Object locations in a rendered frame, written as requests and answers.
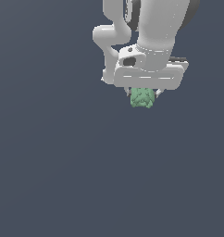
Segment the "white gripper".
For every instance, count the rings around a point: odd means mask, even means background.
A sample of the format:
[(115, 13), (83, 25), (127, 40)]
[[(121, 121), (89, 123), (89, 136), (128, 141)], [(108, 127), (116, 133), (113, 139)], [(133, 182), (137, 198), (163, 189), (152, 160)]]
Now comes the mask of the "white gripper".
[(140, 52), (136, 44), (119, 50), (114, 85), (126, 87), (127, 96), (130, 96), (129, 87), (158, 89), (155, 98), (162, 93), (161, 90), (176, 90), (180, 86), (185, 70), (189, 67), (185, 57), (171, 56), (163, 69), (148, 71), (143, 69), (145, 61), (146, 54)]

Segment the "green lumpy object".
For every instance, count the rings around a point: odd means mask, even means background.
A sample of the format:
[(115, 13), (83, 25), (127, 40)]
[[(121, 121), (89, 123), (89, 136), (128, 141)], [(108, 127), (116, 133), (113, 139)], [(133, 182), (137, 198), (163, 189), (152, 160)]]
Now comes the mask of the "green lumpy object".
[(150, 108), (155, 101), (155, 94), (149, 88), (132, 88), (131, 89), (131, 106)]

